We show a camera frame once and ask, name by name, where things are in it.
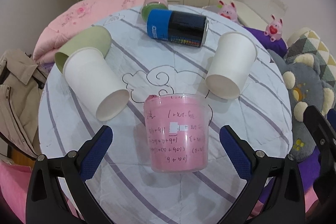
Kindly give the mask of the white paper cup right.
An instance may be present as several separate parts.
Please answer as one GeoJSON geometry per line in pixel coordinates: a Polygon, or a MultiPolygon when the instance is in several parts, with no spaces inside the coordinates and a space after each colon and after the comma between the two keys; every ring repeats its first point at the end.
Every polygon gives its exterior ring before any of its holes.
{"type": "Polygon", "coordinates": [[[208,89],[222,99],[238,98],[256,57],[256,46],[248,36],[238,32],[223,34],[206,76],[208,89]]]}

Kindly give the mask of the triangle pattern cushion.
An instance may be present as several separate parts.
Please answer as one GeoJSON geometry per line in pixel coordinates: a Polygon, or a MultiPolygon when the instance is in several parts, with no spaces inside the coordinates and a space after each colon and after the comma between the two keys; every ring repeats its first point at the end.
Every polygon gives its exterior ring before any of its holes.
{"type": "Polygon", "coordinates": [[[304,27],[293,33],[286,43],[288,50],[284,59],[287,63],[301,54],[315,55],[319,60],[320,78],[335,89],[335,58],[316,32],[304,27]]]}

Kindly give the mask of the purple pillow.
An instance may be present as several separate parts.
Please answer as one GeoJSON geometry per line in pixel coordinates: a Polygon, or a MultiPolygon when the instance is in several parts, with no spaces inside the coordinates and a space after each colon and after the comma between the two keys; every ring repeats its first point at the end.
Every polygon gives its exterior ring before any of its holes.
{"type": "Polygon", "coordinates": [[[287,53],[287,45],[284,40],[275,40],[271,42],[269,36],[265,36],[264,32],[254,28],[244,27],[248,30],[262,45],[266,50],[272,50],[276,52],[279,56],[284,57],[287,53]]]}

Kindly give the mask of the white bedside board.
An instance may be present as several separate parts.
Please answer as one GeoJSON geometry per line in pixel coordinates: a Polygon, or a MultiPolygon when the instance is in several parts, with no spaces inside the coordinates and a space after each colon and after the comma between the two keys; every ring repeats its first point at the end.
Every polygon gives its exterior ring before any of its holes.
{"type": "Polygon", "coordinates": [[[267,22],[262,19],[259,15],[256,14],[252,9],[250,9],[247,5],[242,2],[233,1],[233,0],[222,0],[225,3],[232,1],[236,5],[236,10],[238,13],[238,24],[254,28],[257,30],[265,30],[267,26],[267,22]]]}

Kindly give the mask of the pink bunny plush far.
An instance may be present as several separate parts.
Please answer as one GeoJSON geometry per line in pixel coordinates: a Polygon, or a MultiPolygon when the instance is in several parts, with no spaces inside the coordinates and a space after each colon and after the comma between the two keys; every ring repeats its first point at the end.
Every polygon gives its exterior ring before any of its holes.
{"type": "Polygon", "coordinates": [[[219,4],[221,5],[221,8],[217,12],[217,14],[235,22],[238,23],[238,13],[236,10],[236,5],[230,1],[228,3],[225,3],[222,0],[219,0],[219,4]]]}

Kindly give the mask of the pink bunny plush near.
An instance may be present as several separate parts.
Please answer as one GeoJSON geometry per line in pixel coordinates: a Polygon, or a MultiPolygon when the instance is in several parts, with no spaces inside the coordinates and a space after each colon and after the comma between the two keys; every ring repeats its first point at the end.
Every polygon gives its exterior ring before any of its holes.
{"type": "Polygon", "coordinates": [[[271,15],[271,18],[272,18],[272,22],[270,22],[270,24],[266,26],[264,35],[269,36],[271,42],[275,42],[282,38],[282,28],[283,28],[284,22],[282,18],[277,19],[273,14],[271,15]]]}

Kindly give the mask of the white paper cup left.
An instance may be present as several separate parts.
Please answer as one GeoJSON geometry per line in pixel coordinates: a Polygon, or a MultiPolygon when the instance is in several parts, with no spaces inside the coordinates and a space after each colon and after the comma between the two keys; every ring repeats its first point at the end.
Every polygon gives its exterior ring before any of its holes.
{"type": "Polygon", "coordinates": [[[72,53],[64,64],[63,75],[78,100],[102,122],[117,116],[129,100],[126,86],[97,48],[72,53]]]}

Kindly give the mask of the grey bear plush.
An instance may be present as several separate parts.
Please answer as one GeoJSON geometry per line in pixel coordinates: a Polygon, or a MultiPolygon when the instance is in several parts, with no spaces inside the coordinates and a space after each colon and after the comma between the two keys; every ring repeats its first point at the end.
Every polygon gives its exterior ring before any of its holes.
{"type": "Polygon", "coordinates": [[[298,162],[308,158],[315,149],[315,142],[303,123],[303,113],[315,106],[322,115],[335,106],[335,91],[320,77],[320,64],[316,55],[304,53],[293,61],[285,61],[274,51],[269,51],[282,75],[289,93],[292,115],[293,145],[290,153],[298,162]]]}

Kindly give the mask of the pink clear plastic cup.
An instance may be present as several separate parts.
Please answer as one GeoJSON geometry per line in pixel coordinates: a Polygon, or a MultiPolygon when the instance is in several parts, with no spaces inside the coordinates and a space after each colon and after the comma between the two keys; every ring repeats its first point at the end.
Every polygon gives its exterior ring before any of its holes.
{"type": "Polygon", "coordinates": [[[151,168],[183,173],[208,164],[210,107],[203,96],[148,96],[143,105],[151,168]]]}

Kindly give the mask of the green paper cup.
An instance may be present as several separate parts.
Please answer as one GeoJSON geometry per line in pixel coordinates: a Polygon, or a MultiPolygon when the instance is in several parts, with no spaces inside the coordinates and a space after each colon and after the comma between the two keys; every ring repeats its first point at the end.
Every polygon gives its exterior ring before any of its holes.
{"type": "Polygon", "coordinates": [[[103,26],[93,26],[87,28],[79,32],[60,47],[60,49],[55,53],[55,64],[60,73],[63,73],[64,64],[72,53],[82,48],[94,47],[105,57],[111,44],[112,36],[103,26]]]}

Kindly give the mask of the pink green glass cup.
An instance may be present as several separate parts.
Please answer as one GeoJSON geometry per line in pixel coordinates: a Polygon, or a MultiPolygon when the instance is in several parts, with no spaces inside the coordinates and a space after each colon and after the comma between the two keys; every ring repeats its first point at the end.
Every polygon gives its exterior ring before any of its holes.
{"type": "Polygon", "coordinates": [[[148,16],[153,9],[167,10],[169,8],[167,0],[144,0],[141,16],[144,22],[147,22],[148,16]]]}

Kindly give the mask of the white striped quilt cover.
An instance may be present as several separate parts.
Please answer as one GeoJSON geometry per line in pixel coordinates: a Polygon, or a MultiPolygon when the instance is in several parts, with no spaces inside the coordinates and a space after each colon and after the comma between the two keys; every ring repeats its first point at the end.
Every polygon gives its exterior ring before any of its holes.
{"type": "Polygon", "coordinates": [[[98,25],[112,36],[106,62],[130,98],[106,121],[113,141],[87,186],[115,223],[217,223],[243,190],[219,137],[230,126],[255,151],[286,157],[293,144],[288,90],[267,50],[244,27],[213,12],[173,5],[209,20],[199,48],[152,39],[140,8],[98,25]],[[206,84],[217,47],[224,66],[249,73],[238,98],[222,99],[206,84]]]}

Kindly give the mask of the white paper cup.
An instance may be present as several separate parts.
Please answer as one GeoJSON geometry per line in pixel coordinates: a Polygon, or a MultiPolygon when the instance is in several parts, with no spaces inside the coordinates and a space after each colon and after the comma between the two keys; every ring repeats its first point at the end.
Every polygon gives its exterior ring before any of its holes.
{"type": "Polygon", "coordinates": [[[256,46],[248,36],[238,32],[223,34],[206,76],[208,89],[222,99],[238,98],[256,57],[256,46]]]}
{"type": "Polygon", "coordinates": [[[129,100],[126,86],[97,48],[72,53],[64,64],[63,75],[78,100],[102,122],[117,116],[129,100]]]}

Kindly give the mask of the blue black drink can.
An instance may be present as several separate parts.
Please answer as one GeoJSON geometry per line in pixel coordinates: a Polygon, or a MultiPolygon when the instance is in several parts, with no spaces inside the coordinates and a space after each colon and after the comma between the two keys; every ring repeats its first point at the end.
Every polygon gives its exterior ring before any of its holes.
{"type": "Polygon", "coordinates": [[[204,15],[153,9],[146,27],[152,39],[200,48],[206,41],[209,21],[204,15]]]}

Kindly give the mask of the beige jacket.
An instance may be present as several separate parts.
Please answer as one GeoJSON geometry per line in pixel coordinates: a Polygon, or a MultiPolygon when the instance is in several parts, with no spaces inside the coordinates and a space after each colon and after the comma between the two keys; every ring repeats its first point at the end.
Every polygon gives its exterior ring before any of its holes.
{"type": "Polygon", "coordinates": [[[19,49],[1,56],[1,139],[31,159],[41,153],[38,111],[48,74],[19,49]]]}

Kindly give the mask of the pink bunny plush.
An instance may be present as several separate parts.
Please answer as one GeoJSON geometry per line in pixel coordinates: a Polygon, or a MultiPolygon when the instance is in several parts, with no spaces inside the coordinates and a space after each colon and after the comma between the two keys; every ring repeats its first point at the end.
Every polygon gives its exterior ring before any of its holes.
{"type": "Polygon", "coordinates": [[[270,22],[270,24],[266,26],[264,35],[269,36],[271,42],[275,42],[282,38],[282,28],[283,28],[284,22],[282,18],[277,19],[273,14],[271,15],[271,18],[272,18],[272,22],[270,22]]]}
{"type": "Polygon", "coordinates": [[[230,1],[228,3],[225,3],[222,0],[219,0],[219,4],[221,5],[221,8],[217,12],[217,14],[235,22],[238,23],[238,13],[236,10],[236,5],[230,1]]]}

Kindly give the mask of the pink blanket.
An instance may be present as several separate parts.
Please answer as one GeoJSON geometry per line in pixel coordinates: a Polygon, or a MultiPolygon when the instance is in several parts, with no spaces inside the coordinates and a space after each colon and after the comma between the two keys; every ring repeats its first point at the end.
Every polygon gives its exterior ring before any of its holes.
{"type": "Polygon", "coordinates": [[[69,39],[107,16],[135,6],[144,0],[83,0],[60,14],[42,31],[33,51],[38,64],[51,63],[55,53],[69,39]]]}

